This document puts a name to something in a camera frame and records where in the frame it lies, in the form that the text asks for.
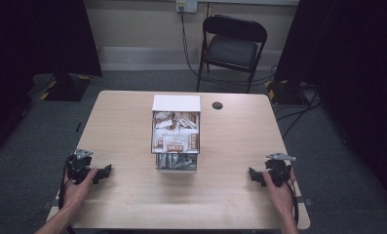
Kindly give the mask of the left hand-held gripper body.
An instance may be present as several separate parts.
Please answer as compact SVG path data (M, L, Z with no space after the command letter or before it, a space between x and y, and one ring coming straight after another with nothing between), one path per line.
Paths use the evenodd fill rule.
M77 148L67 157L67 177L75 184L80 184L91 170L92 151Z

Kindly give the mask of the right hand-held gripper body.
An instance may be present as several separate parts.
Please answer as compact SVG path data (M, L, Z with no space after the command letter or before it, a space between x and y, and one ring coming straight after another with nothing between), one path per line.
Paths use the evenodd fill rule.
M272 153L266 155L265 167L271 176L273 183L280 187L290 179L291 165L286 160L295 162L296 158L285 153Z

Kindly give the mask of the person's left hand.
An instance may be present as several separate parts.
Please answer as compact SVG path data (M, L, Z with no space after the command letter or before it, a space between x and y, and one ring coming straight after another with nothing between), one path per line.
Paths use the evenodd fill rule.
M64 182L65 191L63 206L66 209L70 209L71 211L79 211L81 209L97 171L98 168L92 168L80 184L75 184L68 179Z

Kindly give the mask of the person's right hand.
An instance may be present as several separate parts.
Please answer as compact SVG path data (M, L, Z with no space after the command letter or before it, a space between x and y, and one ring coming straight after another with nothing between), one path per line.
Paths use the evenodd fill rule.
M293 195L286 184L280 187L274 185L271 175L268 172L262 173L270 200L280 216L293 217Z

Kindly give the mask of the black stand base striped tape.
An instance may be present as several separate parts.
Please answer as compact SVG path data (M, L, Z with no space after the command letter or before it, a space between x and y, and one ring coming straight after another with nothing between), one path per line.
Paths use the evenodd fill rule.
M303 105L308 102L300 86L294 86L287 80L281 82L268 81L265 83L268 97L275 104Z
M92 78L87 75L68 74L66 80L55 80L41 96L42 100L80 101L90 85Z

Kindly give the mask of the white box of snack packets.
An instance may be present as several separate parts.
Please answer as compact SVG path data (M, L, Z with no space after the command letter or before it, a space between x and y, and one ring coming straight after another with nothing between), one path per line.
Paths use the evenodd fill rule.
M155 95L151 153L158 172L196 172L200 154L201 98Z

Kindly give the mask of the black folding chair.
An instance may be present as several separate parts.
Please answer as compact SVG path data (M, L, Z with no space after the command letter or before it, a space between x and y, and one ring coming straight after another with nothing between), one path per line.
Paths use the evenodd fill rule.
M249 73L250 91L267 31L260 23L224 15L212 15L203 22L203 42L196 91L200 90L204 64Z

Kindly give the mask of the black curtain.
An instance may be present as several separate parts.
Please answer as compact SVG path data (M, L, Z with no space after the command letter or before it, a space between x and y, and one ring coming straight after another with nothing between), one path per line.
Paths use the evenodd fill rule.
M102 74L84 0L0 0L0 144L44 73Z
M387 192L387 0L299 0L275 79L319 86Z

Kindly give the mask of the white wall socket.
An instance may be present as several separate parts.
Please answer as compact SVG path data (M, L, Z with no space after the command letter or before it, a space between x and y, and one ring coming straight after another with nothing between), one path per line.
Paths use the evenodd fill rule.
M197 0L176 0L175 10L178 13L196 14L198 10Z

